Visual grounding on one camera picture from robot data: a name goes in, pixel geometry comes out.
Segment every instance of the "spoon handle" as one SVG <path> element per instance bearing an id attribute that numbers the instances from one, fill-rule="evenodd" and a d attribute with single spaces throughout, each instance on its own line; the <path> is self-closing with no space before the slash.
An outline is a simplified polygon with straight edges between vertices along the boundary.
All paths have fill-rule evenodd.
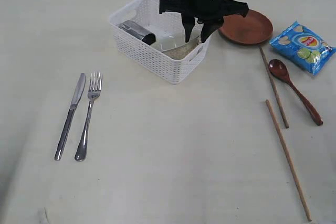
<path id="1" fill-rule="evenodd" d="M 317 112 L 317 110 L 314 108 L 314 106 L 307 100 L 307 98 L 303 94 L 301 94 L 301 92 L 294 86 L 294 84 L 292 82 L 290 82 L 288 84 L 291 86 L 291 88 L 295 91 L 295 93 L 301 99 L 303 105 L 308 110 L 311 118 L 314 120 L 316 125 L 321 126 L 323 124 L 322 117 Z"/>

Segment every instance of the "wooden plate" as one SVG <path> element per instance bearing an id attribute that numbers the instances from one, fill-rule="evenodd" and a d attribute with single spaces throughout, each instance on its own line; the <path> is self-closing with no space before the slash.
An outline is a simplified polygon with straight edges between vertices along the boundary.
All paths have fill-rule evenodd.
<path id="1" fill-rule="evenodd" d="M 273 25 L 263 14 L 249 10 L 245 18 L 240 15 L 224 17 L 224 24 L 218 31 L 233 42 L 255 45 L 271 38 Z"/>

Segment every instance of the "white plastic basket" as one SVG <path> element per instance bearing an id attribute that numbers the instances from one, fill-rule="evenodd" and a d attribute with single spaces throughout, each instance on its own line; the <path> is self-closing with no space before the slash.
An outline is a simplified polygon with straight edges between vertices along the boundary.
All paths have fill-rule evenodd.
<path id="1" fill-rule="evenodd" d="M 159 38 L 184 33 L 181 14 L 159 14 L 159 0 L 134 0 L 109 18 L 118 50 L 171 84 L 180 83 L 205 57 L 210 38 L 182 60 L 174 60 L 120 29 L 118 25 L 126 20 L 138 23 Z M 201 29 L 198 24 L 194 27 L 198 33 Z"/>

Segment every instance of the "wooden spoon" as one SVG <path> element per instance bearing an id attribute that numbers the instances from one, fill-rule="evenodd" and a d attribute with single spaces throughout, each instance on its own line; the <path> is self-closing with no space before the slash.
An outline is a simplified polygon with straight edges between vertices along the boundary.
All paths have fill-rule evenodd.
<path id="1" fill-rule="evenodd" d="M 311 118 L 314 120 L 314 122 L 320 126 L 323 124 L 322 117 L 319 115 L 317 110 L 311 105 L 311 103 L 301 94 L 301 92 L 294 86 L 292 81 L 289 78 L 288 70 L 285 66 L 285 64 L 281 60 L 271 60 L 268 63 L 268 69 L 269 71 L 279 80 L 287 83 L 298 95 L 298 97 L 301 99 L 303 105 L 307 108 Z"/>

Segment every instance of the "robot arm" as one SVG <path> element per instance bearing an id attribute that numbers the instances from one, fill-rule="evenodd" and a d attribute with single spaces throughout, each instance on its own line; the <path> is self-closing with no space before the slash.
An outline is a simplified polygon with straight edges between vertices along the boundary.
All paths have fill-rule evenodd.
<path id="1" fill-rule="evenodd" d="M 163 12 L 178 12 L 182 16 L 185 30 L 185 41 L 190 39 L 195 26 L 195 18 L 199 24 L 204 24 L 201 41 L 207 38 L 224 23 L 224 16 L 240 14 L 245 17 L 248 13 L 247 3 L 234 0 L 160 0 L 160 14 Z"/>

